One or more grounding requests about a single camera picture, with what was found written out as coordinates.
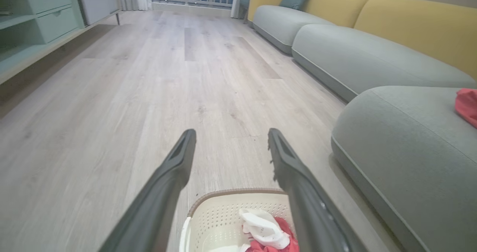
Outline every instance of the yellow sofa backrest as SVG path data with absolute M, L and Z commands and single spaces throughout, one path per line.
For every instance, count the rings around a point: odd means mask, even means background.
M 321 17 L 339 26 L 352 28 L 359 12 L 368 0 L 307 0 L 303 11 Z M 253 21 L 255 11 L 262 5 L 278 6 L 281 0 L 250 0 L 249 21 Z
M 303 11 L 339 26 L 352 28 L 368 0 L 308 0 Z
M 369 0 L 354 28 L 441 60 L 477 80 L 477 9 L 426 0 Z

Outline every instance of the beige plastic basket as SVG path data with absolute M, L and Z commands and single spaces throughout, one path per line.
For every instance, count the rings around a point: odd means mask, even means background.
M 209 193 L 192 206 L 180 237 L 180 252 L 237 252 L 247 237 L 239 209 L 262 209 L 284 218 L 293 233 L 288 196 L 278 189 L 233 189 Z

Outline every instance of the red cloth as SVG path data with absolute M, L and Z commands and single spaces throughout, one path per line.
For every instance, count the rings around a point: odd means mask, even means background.
M 278 225 L 280 226 L 281 230 L 288 233 L 290 235 L 290 244 L 286 246 L 284 249 L 278 250 L 271 246 L 263 246 L 259 242 L 253 240 L 250 242 L 250 248 L 247 249 L 246 252 L 300 252 L 300 247 L 298 246 L 298 241 L 293 236 L 293 232 L 290 230 L 290 226 L 283 218 L 276 217 L 274 218 Z
M 455 110 L 477 128 L 477 89 L 460 89 L 455 98 Z

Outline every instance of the chair leg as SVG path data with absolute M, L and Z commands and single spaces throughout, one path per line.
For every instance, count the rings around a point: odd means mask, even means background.
M 247 18 L 249 17 L 249 9 L 245 10 L 245 17 L 243 18 L 243 23 L 247 24 Z

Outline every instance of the sofa base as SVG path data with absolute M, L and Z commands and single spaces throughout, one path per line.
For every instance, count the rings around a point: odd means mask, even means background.
M 331 147 L 333 154 L 339 164 L 346 170 L 353 180 L 354 184 L 366 196 L 373 208 L 383 218 L 386 224 L 391 228 L 396 237 L 401 240 L 402 246 L 407 251 L 427 252 L 427 250 L 416 239 L 414 234 L 407 228 L 403 221 L 393 211 L 392 206 L 383 198 L 368 178 L 363 174 L 358 166 L 346 155 L 346 151 L 342 150 L 335 138 L 331 138 Z
M 253 24 L 253 28 L 254 28 L 260 35 L 262 35 L 264 38 L 266 38 L 266 40 L 268 40 L 272 45 L 276 46 L 279 50 L 281 50 L 282 52 L 286 53 L 287 55 L 291 55 L 291 45 L 286 45 L 286 44 L 281 43 L 279 40 L 277 40 L 277 39 L 274 38 L 272 35 L 270 35 L 269 33 L 267 33 L 265 30 L 263 30 L 262 28 L 260 28 L 260 26 L 257 26 L 257 25 L 255 25 L 255 24 Z
M 343 85 L 341 82 L 323 71 L 321 68 L 317 67 L 315 64 L 303 57 L 297 51 L 292 49 L 291 53 L 293 55 L 293 58 L 295 58 L 296 62 L 298 62 L 298 64 L 308 70 L 311 74 L 313 74 L 317 79 L 323 82 L 323 84 L 328 86 L 329 89 L 331 89 L 340 97 L 342 97 L 345 101 L 349 102 L 357 96 L 357 94 L 351 91 L 351 89 Z

